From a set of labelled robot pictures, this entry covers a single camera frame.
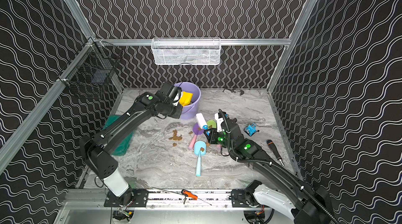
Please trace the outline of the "yellow square trowel wooden handle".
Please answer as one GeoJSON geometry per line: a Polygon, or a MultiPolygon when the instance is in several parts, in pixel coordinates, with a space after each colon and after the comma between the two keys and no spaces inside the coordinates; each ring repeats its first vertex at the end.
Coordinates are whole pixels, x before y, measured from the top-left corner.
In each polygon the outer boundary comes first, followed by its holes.
{"type": "Polygon", "coordinates": [[[193,93],[181,92],[179,103],[184,107],[192,103],[193,93]]]}

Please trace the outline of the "white brush blue handle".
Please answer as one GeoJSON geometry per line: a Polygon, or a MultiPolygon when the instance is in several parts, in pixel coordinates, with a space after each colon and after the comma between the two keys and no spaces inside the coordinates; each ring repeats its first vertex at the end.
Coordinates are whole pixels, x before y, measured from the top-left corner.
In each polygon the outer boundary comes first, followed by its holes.
{"type": "Polygon", "coordinates": [[[202,113],[196,114],[196,120],[197,120],[197,135],[202,135],[204,131],[208,130],[208,125],[207,122],[203,116],[202,113]]]}

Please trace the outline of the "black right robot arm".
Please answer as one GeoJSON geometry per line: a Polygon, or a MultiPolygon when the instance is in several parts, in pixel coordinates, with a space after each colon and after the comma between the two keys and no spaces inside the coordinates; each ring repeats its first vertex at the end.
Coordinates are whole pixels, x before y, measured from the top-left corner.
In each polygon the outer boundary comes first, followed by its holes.
{"type": "Polygon", "coordinates": [[[244,163],[270,180],[276,189],[253,181],[245,189],[243,202],[250,207],[268,206],[295,224],[337,224],[329,192],[322,186],[313,188],[271,158],[251,139],[246,138],[235,118],[219,110],[217,126],[209,128],[202,114],[196,116],[210,144],[219,144],[237,163],[244,163]]]}

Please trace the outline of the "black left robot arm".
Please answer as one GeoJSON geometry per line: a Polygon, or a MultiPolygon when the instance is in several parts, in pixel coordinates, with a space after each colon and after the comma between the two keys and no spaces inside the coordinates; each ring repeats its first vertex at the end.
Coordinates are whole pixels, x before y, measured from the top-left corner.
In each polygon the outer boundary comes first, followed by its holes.
{"type": "Polygon", "coordinates": [[[112,153],[120,143],[142,123],[152,117],[179,119],[183,106],[179,103],[182,89],[164,83],[156,93],[144,92],[132,106],[111,125],[92,137],[80,139],[80,152],[89,168],[104,182],[114,196],[126,205],[131,188],[118,170],[112,153]]]}

